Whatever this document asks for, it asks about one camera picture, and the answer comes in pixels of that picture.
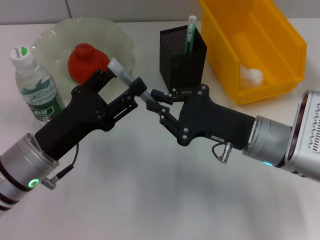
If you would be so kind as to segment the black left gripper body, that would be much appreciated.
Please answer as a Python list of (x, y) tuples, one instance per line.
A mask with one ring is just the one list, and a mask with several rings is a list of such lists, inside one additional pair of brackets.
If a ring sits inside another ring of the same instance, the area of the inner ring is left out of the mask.
[(110, 131), (107, 108), (97, 92), (80, 85), (75, 87), (68, 106), (35, 133), (40, 149), (58, 161), (90, 132)]

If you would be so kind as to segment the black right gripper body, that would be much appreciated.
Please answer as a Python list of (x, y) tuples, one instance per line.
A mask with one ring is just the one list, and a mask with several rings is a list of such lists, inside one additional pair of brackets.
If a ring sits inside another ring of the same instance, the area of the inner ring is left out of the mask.
[(210, 88), (201, 84), (187, 94), (178, 119), (177, 142), (188, 146), (198, 137), (231, 143), (243, 150), (249, 143), (255, 118), (221, 106), (210, 98)]

